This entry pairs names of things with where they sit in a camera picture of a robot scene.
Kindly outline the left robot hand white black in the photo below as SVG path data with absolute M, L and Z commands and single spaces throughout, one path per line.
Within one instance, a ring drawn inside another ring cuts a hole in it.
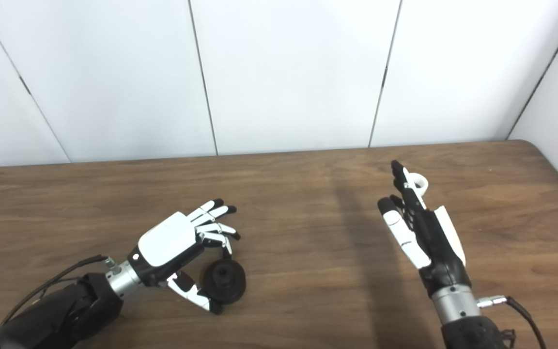
M 231 247 L 231 240 L 241 236 L 219 222 L 236 211 L 222 199 L 213 199 L 189 214 L 173 213 L 144 233 L 127 256 L 132 279 L 145 287 L 169 288 L 211 314 L 221 314 L 246 290 L 244 268 L 233 258 Z M 221 258 L 206 268 L 198 285 L 184 267 L 207 248 L 219 248 Z

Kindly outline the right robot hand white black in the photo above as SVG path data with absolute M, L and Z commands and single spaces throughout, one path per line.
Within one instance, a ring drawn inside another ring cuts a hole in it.
M 417 269 L 427 294 L 456 285 L 472 287 L 458 233 L 444 206 L 431 210 L 423 199 L 428 180 L 397 160 L 390 163 L 400 193 L 378 200 L 384 223 Z

